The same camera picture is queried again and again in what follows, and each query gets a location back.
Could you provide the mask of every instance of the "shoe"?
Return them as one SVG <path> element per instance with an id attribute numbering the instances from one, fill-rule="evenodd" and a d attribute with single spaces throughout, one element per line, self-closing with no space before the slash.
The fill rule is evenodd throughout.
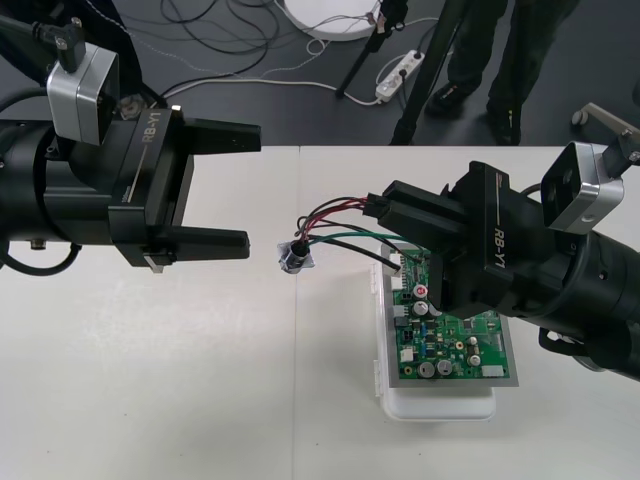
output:
<path id="1" fill-rule="evenodd" d="M 487 120 L 498 145 L 520 145 L 520 132 L 516 132 L 518 138 L 512 141 L 513 110 L 487 104 Z"/>
<path id="2" fill-rule="evenodd" d="M 444 87 L 431 95 L 427 101 L 425 112 L 433 116 L 449 115 L 462 107 L 462 104 L 471 95 L 459 85 L 448 82 Z"/>

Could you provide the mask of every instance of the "green circuit board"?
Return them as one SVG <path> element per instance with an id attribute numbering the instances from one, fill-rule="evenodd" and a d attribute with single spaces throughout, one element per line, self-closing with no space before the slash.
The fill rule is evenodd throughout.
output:
<path id="1" fill-rule="evenodd" d="M 426 371 L 425 364 L 435 367 L 435 374 L 429 376 L 432 379 L 509 378 L 509 365 L 499 315 L 492 311 L 467 319 L 445 313 L 438 315 L 440 312 L 435 311 L 426 298 L 419 299 L 414 295 L 416 285 L 427 288 L 429 285 L 428 252 L 405 252 L 420 261 L 401 257 L 402 290 L 393 291 L 400 379 L 425 379 L 425 376 L 420 374 Z M 431 312 L 425 315 L 416 314 L 414 305 L 418 301 L 430 306 L 435 315 Z M 450 373 L 447 375 L 442 375 L 437 368 L 438 363 L 443 360 L 450 362 Z"/>

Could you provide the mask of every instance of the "power strip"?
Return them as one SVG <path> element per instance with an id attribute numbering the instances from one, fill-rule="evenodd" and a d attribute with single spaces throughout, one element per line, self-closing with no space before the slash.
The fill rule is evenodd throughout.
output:
<path id="1" fill-rule="evenodd" d="M 405 70 L 405 81 L 408 79 L 422 64 L 424 60 L 424 54 L 416 50 L 411 50 L 407 53 L 402 60 L 391 70 L 389 75 L 380 82 L 380 85 L 376 87 L 376 97 L 383 102 L 388 102 L 393 98 L 399 88 L 402 87 L 401 70 Z"/>

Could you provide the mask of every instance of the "cable on floor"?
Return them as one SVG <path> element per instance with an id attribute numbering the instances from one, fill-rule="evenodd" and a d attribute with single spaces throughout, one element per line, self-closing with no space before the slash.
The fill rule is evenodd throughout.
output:
<path id="1" fill-rule="evenodd" d="M 182 87 L 172 90 L 168 93 L 164 93 L 163 96 L 165 99 L 167 99 L 175 95 L 178 95 L 179 93 L 183 93 L 183 92 L 186 92 L 187 90 L 191 90 L 192 88 L 199 87 L 200 85 L 206 85 L 209 83 L 264 83 L 267 85 L 319 87 L 319 88 L 324 88 L 326 90 L 331 90 L 334 92 L 337 90 L 337 88 L 332 85 L 326 85 L 324 83 L 318 83 L 318 82 L 288 82 L 288 81 L 282 81 L 282 80 L 265 80 L 262 78 L 228 78 L 228 79 L 210 78 L 210 79 L 193 81 Z M 363 100 L 359 100 L 358 98 L 355 98 L 354 96 L 348 93 L 345 93 L 345 96 L 352 102 L 357 103 L 358 105 L 361 105 L 363 107 L 372 107 L 374 105 L 379 105 L 381 103 L 381 100 L 379 99 L 371 102 L 365 102 Z"/>

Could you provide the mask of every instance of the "connector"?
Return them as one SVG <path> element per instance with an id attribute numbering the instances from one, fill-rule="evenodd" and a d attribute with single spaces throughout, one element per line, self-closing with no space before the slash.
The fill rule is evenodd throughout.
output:
<path id="1" fill-rule="evenodd" d="M 309 244 L 301 240 L 278 245 L 280 268 L 291 275 L 297 275 L 303 268 L 313 268 L 316 264 L 311 257 Z"/>

